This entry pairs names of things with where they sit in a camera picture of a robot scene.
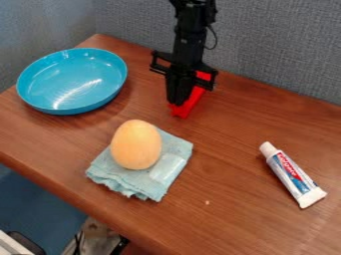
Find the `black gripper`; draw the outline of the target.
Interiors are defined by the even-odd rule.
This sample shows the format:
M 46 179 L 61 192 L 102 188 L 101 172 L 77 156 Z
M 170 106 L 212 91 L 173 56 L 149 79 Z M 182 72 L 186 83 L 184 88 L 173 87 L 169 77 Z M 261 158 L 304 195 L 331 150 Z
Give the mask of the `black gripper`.
M 168 99 L 178 106 L 189 99 L 194 84 L 209 91 L 216 86 L 218 71 L 202 61 L 204 51 L 216 48 L 216 45 L 210 48 L 205 45 L 208 32 L 217 37 L 212 26 L 204 26 L 198 31 L 185 31 L 176 26 L 173 52 L 153 51 L 150 70 L 166 75 Z

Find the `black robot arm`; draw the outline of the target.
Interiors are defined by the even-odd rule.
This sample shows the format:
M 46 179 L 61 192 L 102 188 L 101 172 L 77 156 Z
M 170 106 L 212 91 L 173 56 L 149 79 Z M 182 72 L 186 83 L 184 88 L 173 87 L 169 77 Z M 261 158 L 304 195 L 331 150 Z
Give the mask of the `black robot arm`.
M 208 31 L 214 34 L 217 9 L 216 0 L 170 0 L 170 3 L 177 17 L 173 51 L 153 51 L 152 70 L 166 77 L 168 100 L 180 107 L 196 86 L 212 91 L 216 85 L 218 70 L 202 61 L 202 56 Z

